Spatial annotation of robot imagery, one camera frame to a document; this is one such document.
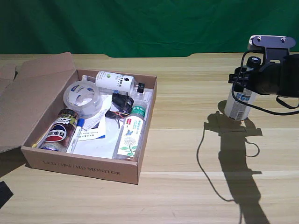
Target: cardboard box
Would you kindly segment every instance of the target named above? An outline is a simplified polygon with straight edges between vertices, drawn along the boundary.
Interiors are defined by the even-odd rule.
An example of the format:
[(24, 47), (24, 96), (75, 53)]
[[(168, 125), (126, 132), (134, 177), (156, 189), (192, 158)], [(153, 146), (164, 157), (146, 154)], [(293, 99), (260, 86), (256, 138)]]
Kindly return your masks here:
[(31, 148), (65, 108), (65, 89), (81, 80), (82, 75), (95, 77), (97, 73), (97, 70), (76, 69), (69, 52), (25, 62), (0, 97), (0, 151), (21, 146), (32, 168), (137, 184), (156, 99), (156, 76), (124, 73), (153, 89), (142, 149), (136, 162)]

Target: wooden table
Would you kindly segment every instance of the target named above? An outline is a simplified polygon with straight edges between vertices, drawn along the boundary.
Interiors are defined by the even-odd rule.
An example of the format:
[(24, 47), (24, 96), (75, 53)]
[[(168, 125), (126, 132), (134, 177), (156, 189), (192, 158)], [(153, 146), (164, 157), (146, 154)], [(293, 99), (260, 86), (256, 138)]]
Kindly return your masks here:
[[(30, 169), (13, 150), (0, 155), (0, 180), (14, 193), (0, 210), (0, 223), (297, 224), (299, 115), (252, 109), (246, 124), (236, 124), (219, 112), (231, 87), (228, 74), (241, 56), (74, 55), (78, 68), (157, 75), (140, 183)], [(36, 57), (0, 55), (0, 65)], [(288, 111), (273, 95), (258, 96), (255, 104)]]

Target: sticker label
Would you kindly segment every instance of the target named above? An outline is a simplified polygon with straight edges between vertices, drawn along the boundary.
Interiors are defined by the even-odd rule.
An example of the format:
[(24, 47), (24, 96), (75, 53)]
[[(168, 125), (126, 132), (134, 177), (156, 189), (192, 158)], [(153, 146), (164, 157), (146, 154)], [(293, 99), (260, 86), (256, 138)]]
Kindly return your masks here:
[(66, 129), (63, 125), (54, 125), (49, 131), (45, 141), (46, 142), (56, 142), (62, 141), (66, 137)]
[[(251, 94), (252, 91), (244, 88), (243, 92), (237, 92), (235, 96), (238, 100), (248, 103), (251, 98)], [(246, 107), (246, 105), (234, 101), (229, 117), (234, 120), (242, 120)]]
[(140, 114), (141, 116), (144, 117), (145, 116), (145, 109), (141, 106), (134, 106), (132, 108), (131, 113), (138, 113), (138, 114)]
[(63, 125), (68, 125), (71, 124), (74, 127), (77, 127), (77, 120), (75, 117), (73, 117), (70, 114), (64, 114), (63, 117), (58, 117), (55, 121), (54, 124), (63, 124)]
[(133, 77), (112, 72), (99, 71), (96, 77), (98, 87), (121, 95), (127, 95), (130, 92), (132, 83)]
[(143, 120), (141, 118), (126, 118), (117, 154), (134, 157), (138, 147), (142, 126)]

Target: blue marker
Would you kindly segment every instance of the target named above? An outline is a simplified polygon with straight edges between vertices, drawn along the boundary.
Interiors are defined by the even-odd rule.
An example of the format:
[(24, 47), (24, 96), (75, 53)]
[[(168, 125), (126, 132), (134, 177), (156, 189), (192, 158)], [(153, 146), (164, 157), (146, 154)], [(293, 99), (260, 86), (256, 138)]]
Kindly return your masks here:
[(79, 139), (82, 127), (84, 125), (84, 121), (85, 120), (83, 118), (79, 118), (76, 130), (73, 134), (73, 137), (71, 138), (69, 146), (67, 147), (66, 153), (73, 153), (74, 152), (74, 149), (75, 149), (75, 146), (76, 146), (77, 141)]

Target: white bottle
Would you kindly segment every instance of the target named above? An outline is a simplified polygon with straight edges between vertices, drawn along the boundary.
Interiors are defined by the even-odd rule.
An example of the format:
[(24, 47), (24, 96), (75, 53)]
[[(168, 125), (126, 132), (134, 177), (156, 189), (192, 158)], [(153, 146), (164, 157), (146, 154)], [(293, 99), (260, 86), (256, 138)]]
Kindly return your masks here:
[(95, 79), (95, 84), (102, 91), (118, 93), (131, 96), (140, 85), (133, 76), (117, 74), (107, 71), (99, 71)]
[[(260, 65), (261, 59), (258, 57), (250, 57), (246, 63), (246, 71), (253, 70)], [(256, 98), (256, 93), (244, 88), (243, 92), (234, 91), (237, 99), (242, 102), (252, 104)], [(233, 120), (245, 120), (248, 117), (251, 107), (243, 105), (237, 101), (232, 96), (231, 90), (228, 94), (228, 99), (224, 108), (224, 113), (226, 116)]]

